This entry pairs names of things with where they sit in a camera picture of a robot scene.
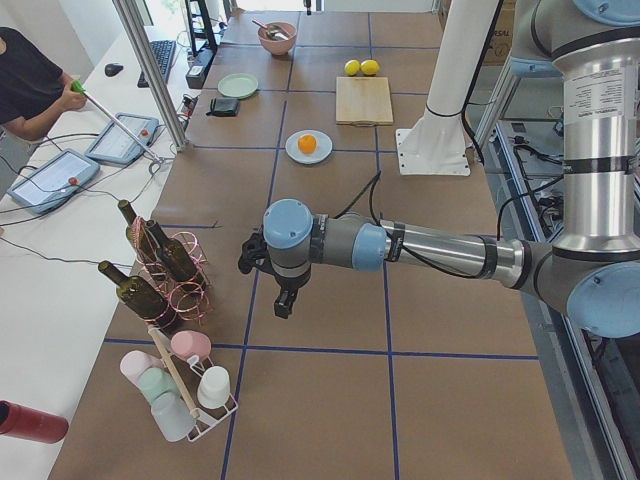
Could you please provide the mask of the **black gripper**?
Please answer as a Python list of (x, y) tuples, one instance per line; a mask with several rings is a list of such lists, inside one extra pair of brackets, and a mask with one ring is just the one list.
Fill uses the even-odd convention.
[(275, 279), (280, 286), (279, 296), (274, 301), (274, 314), (282, 319), (288, 319), (293, 313), (294, 303), (298, 290), (302, 288), (311, 277), (311, 265), (302, 264), (294, 268), (273, 265)]

